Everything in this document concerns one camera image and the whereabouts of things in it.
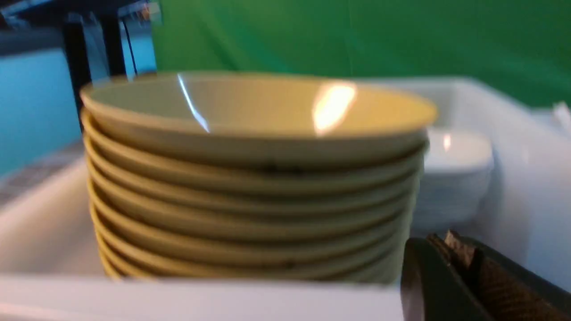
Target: green screen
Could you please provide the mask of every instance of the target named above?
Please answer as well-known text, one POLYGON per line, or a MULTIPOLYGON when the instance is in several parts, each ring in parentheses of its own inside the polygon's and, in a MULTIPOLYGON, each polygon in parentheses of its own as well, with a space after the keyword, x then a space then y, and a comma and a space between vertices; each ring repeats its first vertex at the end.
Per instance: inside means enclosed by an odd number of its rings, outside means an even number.
POLYGON ((477 78, 571 102, 568 0, 162 0, 159 71, 477 78))

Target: stack of bowls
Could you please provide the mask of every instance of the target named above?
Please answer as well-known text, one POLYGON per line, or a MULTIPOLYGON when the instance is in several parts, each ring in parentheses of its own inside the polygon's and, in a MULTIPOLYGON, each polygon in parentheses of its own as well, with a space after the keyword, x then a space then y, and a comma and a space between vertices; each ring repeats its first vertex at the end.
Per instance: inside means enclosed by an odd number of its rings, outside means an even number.
POLYGON ((487 195, 494 160, 492 144, 478 133, 429 129, 430 151, 412 223, 413 232, 446 232, 470 223, 487 195))
POLYGON ((429 102, 236 74, 114 81, 82 99, 109 276, 398 277, 436 117, 429 102))

